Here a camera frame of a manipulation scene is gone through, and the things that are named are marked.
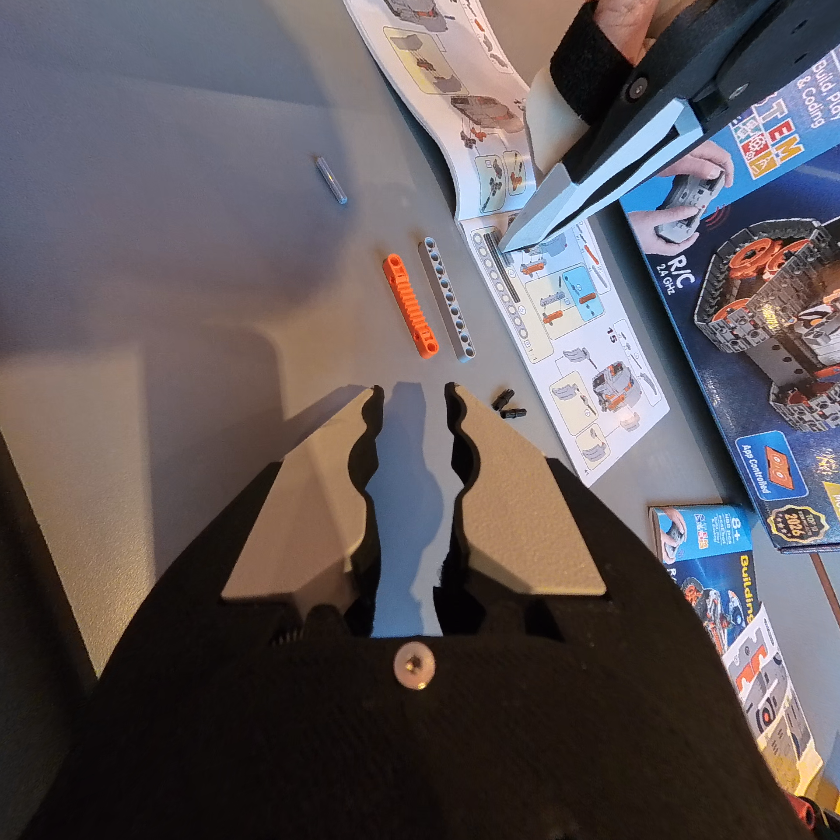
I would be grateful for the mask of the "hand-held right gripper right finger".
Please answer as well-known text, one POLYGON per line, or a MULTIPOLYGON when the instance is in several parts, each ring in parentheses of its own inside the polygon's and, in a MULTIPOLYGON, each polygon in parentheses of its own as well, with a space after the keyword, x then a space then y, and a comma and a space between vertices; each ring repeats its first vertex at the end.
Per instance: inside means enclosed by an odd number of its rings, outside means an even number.
POLYGON ((607 608, 607 588, 550 461, 463 385, 445 386, 462 483, 444 561, 444 619, 558 621, 607 608))

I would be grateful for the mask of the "short grey axle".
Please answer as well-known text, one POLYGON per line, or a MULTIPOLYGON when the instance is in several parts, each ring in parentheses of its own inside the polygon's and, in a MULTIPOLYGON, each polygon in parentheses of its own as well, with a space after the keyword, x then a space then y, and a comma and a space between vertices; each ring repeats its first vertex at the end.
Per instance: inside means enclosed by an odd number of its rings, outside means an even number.
POLYGON ((315 165, 336 202, 342 206, 346 205, 349 198, 326 159, 322 156, 317 156, 315 165))

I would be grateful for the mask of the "black perforated chair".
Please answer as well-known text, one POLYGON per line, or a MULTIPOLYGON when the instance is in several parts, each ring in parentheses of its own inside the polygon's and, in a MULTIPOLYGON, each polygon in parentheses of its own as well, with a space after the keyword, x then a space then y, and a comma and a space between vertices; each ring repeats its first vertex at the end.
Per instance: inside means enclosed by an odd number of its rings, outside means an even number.
POLYGON ((18 838, 67 756, 97 677, 1 440, 1 838, 18 838))

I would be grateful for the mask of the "orange ridged building piece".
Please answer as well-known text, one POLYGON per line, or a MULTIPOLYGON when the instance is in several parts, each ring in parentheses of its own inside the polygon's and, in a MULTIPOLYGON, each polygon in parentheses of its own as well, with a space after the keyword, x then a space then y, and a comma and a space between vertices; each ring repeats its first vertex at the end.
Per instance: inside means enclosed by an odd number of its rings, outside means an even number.
POLYGON ((382 267, 416 350, 422 359, 431 359, 438 352, 438 342, 425 319, 402 258, 390 254, 382 267))

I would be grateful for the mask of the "blue robot kit box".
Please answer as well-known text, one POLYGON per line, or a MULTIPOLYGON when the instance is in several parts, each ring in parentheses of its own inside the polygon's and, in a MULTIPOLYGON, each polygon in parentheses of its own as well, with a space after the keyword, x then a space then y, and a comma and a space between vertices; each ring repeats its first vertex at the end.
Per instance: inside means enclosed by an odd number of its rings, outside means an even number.
POLYGON ((664 174, 621 205, 773 545, 839 543, 839 56, 811 59, 712 138, 733 184, 664 174))

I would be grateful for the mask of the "grey perforated beam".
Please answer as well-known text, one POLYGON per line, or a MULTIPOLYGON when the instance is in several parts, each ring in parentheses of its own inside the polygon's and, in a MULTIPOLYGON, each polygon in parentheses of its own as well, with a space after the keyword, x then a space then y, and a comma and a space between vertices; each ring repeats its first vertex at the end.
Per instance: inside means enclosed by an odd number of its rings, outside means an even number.
POLYGON ((437 242, 434 238, 423 237, 418 243, 417 250, 456 358, 460 362, 475 359, 476 350, 459 306, 452 280, 449 278, 439 254, 437 242))

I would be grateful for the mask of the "open instruction manual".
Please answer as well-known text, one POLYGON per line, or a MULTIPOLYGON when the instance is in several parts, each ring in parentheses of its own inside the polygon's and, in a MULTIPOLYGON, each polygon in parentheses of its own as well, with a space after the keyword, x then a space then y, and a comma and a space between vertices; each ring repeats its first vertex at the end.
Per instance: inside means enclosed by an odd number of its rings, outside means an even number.
POLYGON ((570 461, 587 487, 669 411, 584 221, 504 253, 535 193, 528 86, 480 2, 345 3, 387 80, 442 151, 455 222, 570 461))

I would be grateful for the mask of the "blue instruction booklet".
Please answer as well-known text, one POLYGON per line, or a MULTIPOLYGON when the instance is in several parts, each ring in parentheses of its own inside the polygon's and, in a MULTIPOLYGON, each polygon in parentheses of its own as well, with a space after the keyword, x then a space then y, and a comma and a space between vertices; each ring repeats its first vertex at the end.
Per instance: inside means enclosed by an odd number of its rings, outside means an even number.
POLYGON ((760 611, 747 512, 733 505, 650 507, 655 553, 724 655, 760 611))

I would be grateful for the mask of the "robot sticker sheet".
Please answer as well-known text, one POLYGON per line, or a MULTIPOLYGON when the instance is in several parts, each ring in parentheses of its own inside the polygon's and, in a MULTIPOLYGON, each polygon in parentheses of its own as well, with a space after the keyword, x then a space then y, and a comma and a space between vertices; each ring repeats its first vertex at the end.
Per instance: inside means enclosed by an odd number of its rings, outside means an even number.
POLYGON ((823 768, 765 605, 722 663, 752 736, 780 787, 804 795, 823 768))

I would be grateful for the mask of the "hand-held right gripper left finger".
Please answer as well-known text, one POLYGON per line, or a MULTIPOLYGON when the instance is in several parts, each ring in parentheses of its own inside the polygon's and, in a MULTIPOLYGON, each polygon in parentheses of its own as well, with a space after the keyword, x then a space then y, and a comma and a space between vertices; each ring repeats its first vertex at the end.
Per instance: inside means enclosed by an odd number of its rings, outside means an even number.
POLYGON ((366 487, 384 391, 364 389, 283 459, 224 587, 234 604, 279 603, 305 619, 331 605, 371 635, 382 550, 366 487))

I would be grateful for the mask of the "grey desk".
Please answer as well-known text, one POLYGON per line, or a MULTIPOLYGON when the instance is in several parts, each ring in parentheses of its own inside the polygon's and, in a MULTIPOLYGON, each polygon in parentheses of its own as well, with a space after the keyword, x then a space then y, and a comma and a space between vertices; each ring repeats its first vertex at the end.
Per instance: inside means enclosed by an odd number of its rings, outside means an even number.
POLYGON ((2 2, 2 430, 94 671, 188 543, 361 386, 385 390, 377 634, 438 633, 445 383, 513 388, 513 426, 569 462, 454 200, 342 2, 2 2))

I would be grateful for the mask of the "person's left hand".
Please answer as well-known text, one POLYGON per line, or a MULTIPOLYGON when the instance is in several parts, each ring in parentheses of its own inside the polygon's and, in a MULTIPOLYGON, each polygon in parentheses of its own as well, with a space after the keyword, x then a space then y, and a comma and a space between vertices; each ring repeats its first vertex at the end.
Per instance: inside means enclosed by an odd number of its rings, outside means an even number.
POLYGON ((657 5, 658 1, 599 1, 593 18, 615 48, 635 65, 657 5))

